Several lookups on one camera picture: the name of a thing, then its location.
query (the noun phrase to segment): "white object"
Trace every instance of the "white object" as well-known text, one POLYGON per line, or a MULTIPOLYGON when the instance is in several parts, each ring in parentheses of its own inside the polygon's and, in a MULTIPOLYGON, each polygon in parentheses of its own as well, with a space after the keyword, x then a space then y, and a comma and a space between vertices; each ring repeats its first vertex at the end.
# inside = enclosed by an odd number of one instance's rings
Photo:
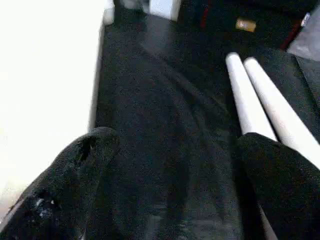
POLYGON ((239 55, 231 52, 226 56, 225 62, 242 133, 258 133, 276 141, 274 131, 239 55))
POLYGON ((253 57, 245 69, 282 143, 295 149, 320 169, 320 145, 284 96, 253 57))
POLYGON ((115 4, 113 0, 104 1, 103 23, 111 25, 115 22, 115 4))

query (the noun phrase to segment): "white pole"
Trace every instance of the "white pole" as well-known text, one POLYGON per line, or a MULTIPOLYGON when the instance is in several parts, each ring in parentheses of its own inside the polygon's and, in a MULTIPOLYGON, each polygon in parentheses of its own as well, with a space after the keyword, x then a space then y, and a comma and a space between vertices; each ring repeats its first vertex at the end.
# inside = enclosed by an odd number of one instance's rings
POLYGON ((253 57, 245 69, 282 143, 301 153, 320 169, 320 145, 284 96, 253 57))
POLYGON ((225 62, 242 133, 258 133, 277 141, 239 55, 231 52, 225 62))

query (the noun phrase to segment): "black mat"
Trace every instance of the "black mat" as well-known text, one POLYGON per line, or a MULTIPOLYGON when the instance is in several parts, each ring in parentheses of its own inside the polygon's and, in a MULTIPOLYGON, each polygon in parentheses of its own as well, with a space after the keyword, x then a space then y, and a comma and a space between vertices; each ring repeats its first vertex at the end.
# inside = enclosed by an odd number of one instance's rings
POLYGON ((225 56, 256 57, 319 139, 319 109, 296 59, 131 17, 105 29, 96 127, 114 128, 121 151, 87 237, 263 239, 256 197, 233 160, 241 131, 225 56))

